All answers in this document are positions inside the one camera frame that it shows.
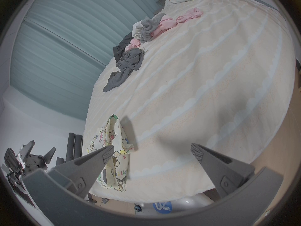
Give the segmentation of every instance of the pink garment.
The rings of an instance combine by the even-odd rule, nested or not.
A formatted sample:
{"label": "pink garment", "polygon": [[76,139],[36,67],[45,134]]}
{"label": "pink garment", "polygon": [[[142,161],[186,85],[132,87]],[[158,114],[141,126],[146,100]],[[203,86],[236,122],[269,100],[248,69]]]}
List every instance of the pink garment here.
{"label": "pink garment", "polygon": [[202,16],[203,11],[201,11],[199,8],[193,8],[188,10],[184,15],[178,17],[176,19],[177,24],[178,23],[184,23],[189,19],[197,18]]}
{"label": "pink garment", "polygon": [[132,39],[130,41],[130,44],[128,46],[126,46],[125,51],[130,51],[132,48],[137,48],[141,45],[140,40],[137,39]]}
{"label": "pink garment", "polygon": [[161,18],[159,26],[150,34],[152,37],[158,36],[164,33],[165,31],[167,31],[168,29],[175,27],[176,25],[177,22],[172,17],[169,17],[168,15],[164,15]]}

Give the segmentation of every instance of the beige bed sheet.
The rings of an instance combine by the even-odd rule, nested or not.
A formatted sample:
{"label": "beige bed sheet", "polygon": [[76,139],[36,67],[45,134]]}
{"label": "beige bed sheet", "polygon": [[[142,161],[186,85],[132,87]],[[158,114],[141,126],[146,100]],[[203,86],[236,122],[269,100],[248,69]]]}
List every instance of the beige bed sheet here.
{"label": "beige bed sheet", "polygon": [[191,143],[251,163],[286,115],[295,55],[280,14],[253,0],[198,0],[163,10],[173,18],[198,7],[145,47],[138,71],[103,93],[111,60],[95,83],[83,155],[98,127],[115,114],[130,144],[125,192],[95,183],[90,193],[127,202],[165,202],[213,188]]}

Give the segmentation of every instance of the curtain fold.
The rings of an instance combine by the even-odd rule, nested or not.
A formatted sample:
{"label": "curtain fold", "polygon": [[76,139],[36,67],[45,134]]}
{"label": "curtain fold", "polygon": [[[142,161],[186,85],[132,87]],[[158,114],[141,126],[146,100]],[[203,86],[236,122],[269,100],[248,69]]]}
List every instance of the curtain fold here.
{"label": "curtain fold", "polygon": [[113,47],[157,0],[36,0],[18,32],[11,85],[32,100],[86,119],[94,83]]}

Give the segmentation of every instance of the floor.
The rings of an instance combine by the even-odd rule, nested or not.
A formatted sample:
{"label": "floor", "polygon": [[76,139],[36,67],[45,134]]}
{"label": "floor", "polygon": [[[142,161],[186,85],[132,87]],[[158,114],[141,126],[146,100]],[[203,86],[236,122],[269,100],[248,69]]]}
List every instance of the floor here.
{"label": "floor", "polygon": [[[255,166],[255,173],[262,167],[269,167],[274,171],[284,176],[283,183],[276,194],[275,198],[269,205],[266,211],[272,210],[279,202],[282,196],[287,191],[292,182],[297,169],[301,162],[301,93],[299,87],[301,86],[301,76],[296,69],[295,86],[292,100],[289,105],[284,121],[273,138],[270,144],[266,147],[263,153],[254,161],[252,165]],[[105,209],[109,209],[119,213],[135,214],[134,204],[117,200],[109,200],[107,204],[101,203],[101,198],[92,196],[97,201],[95,205]],[[264,214],[255,223],[261,221]]]}

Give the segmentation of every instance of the blue circular logo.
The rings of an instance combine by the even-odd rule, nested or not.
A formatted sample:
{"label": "blue circular logo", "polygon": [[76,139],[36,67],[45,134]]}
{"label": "blue circular logo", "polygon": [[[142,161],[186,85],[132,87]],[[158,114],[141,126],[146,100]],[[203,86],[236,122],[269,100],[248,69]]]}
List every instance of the blue circular logo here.
{"label": "blue circular logo", "polygon": [[153,208],[163,214],[171,213],[172,211],[172,204],[171,202],[156,202],[153,203]]}

